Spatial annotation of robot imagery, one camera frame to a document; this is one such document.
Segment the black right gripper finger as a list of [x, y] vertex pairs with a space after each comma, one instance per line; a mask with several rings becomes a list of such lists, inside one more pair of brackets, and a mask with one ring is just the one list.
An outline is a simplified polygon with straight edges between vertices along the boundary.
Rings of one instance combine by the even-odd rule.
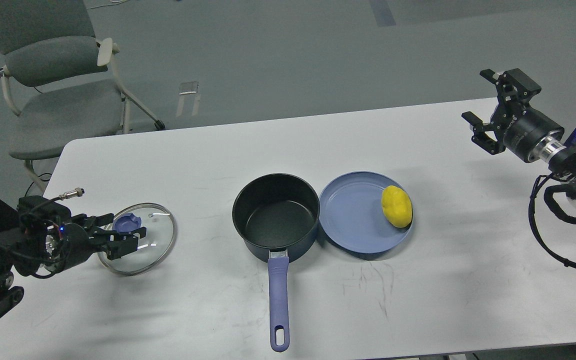
[[506, 150], [503, 144], [501, 127], [493, 121], [484, 123], [473, 112], [463, 112], [461, 117], [470, 125], [471, 141], [490, 155], [497, 155]]
[[542, 87], [521, 69], [514, 68], [502, 73], [483, 69], [480, 76], [495, 86], [496, 106], [491, 120], [512, 120], [523, 116], [530, 109], [530, 100], [542, 91]]

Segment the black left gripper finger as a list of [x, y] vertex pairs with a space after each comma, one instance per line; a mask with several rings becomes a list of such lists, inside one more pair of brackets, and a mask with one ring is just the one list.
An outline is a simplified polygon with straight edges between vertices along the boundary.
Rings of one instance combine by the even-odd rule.
[[89, 235], [87, 243], [93, 250], [105, 253], [105, 257], [112, 261], [137, 251], [139, 240], [146, 235], [146, 227], [127, 232], [96, 228]]
[[87, 215], [85, 213], [76, 214], [71, 217], [70, 222], [73, 224], [77, 224], [85, 231], [91, 231], [96, 228], [102, 228], [111, 224], [114, 221], [114, 214], [107, 213], [103, 215]]

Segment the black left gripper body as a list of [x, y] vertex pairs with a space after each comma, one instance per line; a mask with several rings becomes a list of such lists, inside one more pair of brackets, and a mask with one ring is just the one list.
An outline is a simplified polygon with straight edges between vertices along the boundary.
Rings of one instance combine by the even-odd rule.
[[40, 248], [40, 265], [50, 273], [60, 273], [86, 262], [99, 249], [93, 244], [96, 228], [93, 219], [81, 219], [68, 223], [47, 223]]

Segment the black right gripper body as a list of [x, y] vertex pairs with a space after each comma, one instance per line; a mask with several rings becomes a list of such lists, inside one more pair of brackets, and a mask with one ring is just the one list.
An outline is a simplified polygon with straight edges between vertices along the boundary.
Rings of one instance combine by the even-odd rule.
[[532, 107], [511, 112], [499, 105], [491, 123], [497, 139], [496, 152], [510, 150], [526, 163], [537, 161], [535, 148], [542, 139], [551, 136], [560, 141], [564, 132], [563, 126]]

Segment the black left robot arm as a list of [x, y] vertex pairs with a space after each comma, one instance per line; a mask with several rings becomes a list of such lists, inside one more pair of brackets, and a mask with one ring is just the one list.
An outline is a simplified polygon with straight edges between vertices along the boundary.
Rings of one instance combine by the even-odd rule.
[[103, 252], [108, 260], [130, 255], [147, 229], [138, 226], [129, 231], [105, 230], [114, 214], [73, 215], [61, 202], [80, 198], [81, 187], [53, 198], [39, 195], [20, 198], [18, 227], [0, 232], [0, 319], [25, 296], [20, 285], [13, 285], [14, 274], [48, 280], [86, 262]]

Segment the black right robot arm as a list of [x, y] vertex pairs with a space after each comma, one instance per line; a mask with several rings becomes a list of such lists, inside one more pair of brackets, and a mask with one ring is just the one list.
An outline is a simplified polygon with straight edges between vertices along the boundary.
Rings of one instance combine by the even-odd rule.
[[563, 139], [563, 126], [530, 105], [542, 89], [521, 69], [501, 73], [484, 69], [479, 75], [494, 85], [497, 105], [488, 122], [471, 111], [462, 114], [470, 125], [471, 141], [490, 155], [510, 150], [525, 163], [541, 160], [547, 164], [550, 173], [538, 176], [530, 192], [530, 230], [553, 259], [576, 269], [576, 262], [546, 245], [536, 219], [537, 196], [542, 194], [546, 207], [560, 221], [576, 225], [576, 127]]

